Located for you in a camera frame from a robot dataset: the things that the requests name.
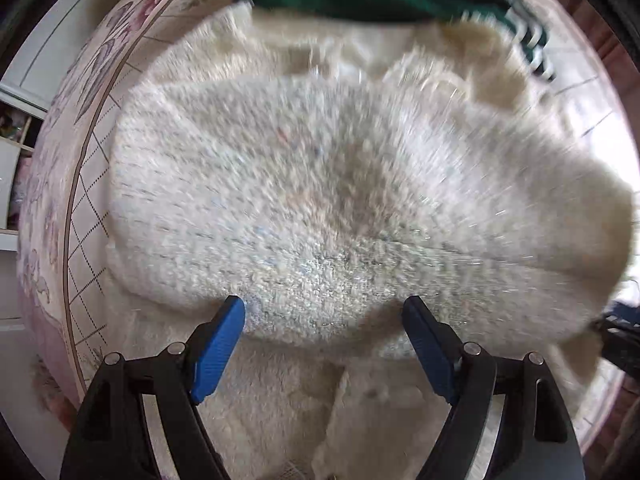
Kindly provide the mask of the purple floral bed blanket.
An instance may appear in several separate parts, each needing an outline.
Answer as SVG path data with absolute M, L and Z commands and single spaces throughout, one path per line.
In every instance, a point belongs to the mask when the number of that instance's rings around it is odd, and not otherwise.
M 201 413 L 231 471 L 416 466 L 448 408 L 399 307 L 539 351 L 578 438 L 622 375 L 588 323 L 634 260 L 637 159 L 555 0 L 534 76 L 499 26 L 378 26 L 250 0 L 124 0 L 67 72 L 24 200 L 18 274 L 81 394 L 111 350 L 247 326 Z

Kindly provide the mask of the white sliding wardrobe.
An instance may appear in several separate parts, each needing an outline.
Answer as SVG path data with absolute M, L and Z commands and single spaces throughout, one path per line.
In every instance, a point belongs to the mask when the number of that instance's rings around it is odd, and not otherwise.
M 43 118 L 86 41 L 119 0 L 58 0 L 1 79 L 1 101 Z

